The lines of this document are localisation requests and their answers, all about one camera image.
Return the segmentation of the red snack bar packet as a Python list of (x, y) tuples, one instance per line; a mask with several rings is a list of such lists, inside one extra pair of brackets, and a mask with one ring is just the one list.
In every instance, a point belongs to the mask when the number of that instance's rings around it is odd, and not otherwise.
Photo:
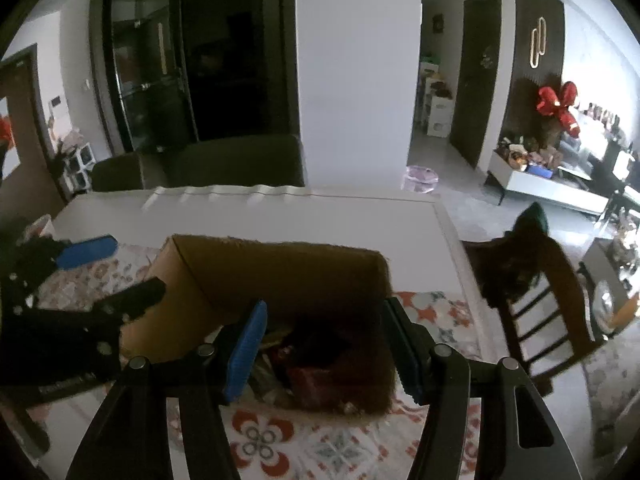
[(347, 399), (344, 377), (336, 370), (290, 368), (288, 380), (297, 404), (312, 412), (333, 412)]

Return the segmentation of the dark upholstered chair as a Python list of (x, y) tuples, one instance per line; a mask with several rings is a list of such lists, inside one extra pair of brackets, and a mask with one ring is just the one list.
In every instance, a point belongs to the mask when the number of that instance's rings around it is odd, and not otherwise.
[(176, 152), (128, 153), (98, 162), (94, 192), (204, 188), (212, 185), (306, 185), (302, 144), (290, 134), (242, 136), (187, 145)]

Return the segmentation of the red balloon bow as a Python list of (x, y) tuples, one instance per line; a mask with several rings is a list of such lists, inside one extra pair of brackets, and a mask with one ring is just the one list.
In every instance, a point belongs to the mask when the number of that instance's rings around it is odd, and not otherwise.
[(573, 81), (562, 84), (559, 92), (549, 86), (540, 87), (537, 92), (536, 110), (541, 116), (554, 117), (569, 136), (578, 139), (580, 127), (570, 112), (577, 97), (578, 90)]

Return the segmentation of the white low cabinet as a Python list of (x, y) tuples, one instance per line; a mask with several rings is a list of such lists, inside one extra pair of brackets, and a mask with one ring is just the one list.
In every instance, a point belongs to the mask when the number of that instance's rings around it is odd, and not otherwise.
[(502, 196), (513, 193), (528, 195), (592, 216), (603, 214), (608, 204), (605, 196), (573, 188), (557, 180), (514, 170), (497, 153), (491, 154), (487, 177), (500, 185)]

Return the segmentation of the dark wooden chair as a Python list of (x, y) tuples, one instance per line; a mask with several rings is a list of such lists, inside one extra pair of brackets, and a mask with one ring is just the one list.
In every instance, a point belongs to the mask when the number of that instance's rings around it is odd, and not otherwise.
[[(564, 344), (572, 354), (532, 377), (540, 394), (552, 393), (552, 378), (590, 356), (604, 343), (594, 328), (590, 292), (593, 281), (584, 266), (573, 266), (561, 245), (549, 235), (548, 219), (540, 203), (532, 203), (518, 215), (503, 236), (486, 242), (463, 243), (480, 294), (498, 312), (509, 356), (529, 373), (532, 366)], [(518, 320), (551, 295), (555, 308), (525, 333)], [(523, 356), (522, 343), (560, 320), (565, 334), (533, 356)]]

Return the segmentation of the brown cardboard box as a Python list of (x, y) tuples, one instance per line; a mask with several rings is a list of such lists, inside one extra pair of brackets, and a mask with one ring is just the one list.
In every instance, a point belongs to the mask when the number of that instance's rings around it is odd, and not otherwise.
[(340, 372), (348, 389), (336, 411), (303, 410), (294, 396), (293, 410), (355, 417), (390, 409), (395, 367), (380, 310), (392, 286), (379, 252), (174, 235), (147, 274), (160, 278), (166, 292), (122, 329), (128, 358), (178, 359), (262, 301), (267, 356), (277, 382), (291, 391), (290, 368), (320, 368)]

